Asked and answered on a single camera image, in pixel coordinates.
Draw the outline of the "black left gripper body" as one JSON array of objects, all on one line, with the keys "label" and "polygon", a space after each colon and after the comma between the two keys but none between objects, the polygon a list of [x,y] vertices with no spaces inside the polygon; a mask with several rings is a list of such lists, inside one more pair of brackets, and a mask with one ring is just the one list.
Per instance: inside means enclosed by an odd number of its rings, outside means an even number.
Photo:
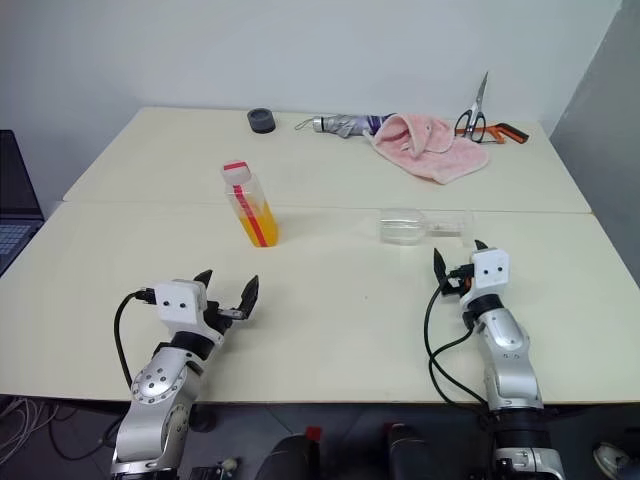
[{"label": "black left gripper body", "polygon": [[239,308],[224,309],[216,301],[208,301],[203,313],[205,324],[217,331],[225,333],[236,321],[246,319],[246,313]]}]

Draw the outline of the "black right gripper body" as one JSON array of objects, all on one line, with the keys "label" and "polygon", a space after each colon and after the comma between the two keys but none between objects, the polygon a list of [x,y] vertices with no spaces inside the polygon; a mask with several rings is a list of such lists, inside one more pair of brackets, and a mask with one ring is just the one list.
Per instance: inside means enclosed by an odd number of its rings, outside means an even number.
[{"label": "black right gripper body", "polygon": [[472,264],[464,264],[450,271],[449,284],[445,288],[440,287],[443,296],[464,296],[471,288],[471,280],[474,277],[475,267]]}]

